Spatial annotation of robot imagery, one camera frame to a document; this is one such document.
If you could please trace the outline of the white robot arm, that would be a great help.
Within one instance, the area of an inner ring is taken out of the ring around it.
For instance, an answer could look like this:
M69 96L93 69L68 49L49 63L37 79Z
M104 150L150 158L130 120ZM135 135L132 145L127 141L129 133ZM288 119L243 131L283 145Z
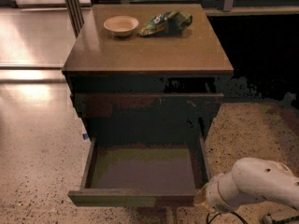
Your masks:
M242 205L272 202L299 209L299 178L283 163L246 157L228 173L213 176L193 205L210 213L231 213Z

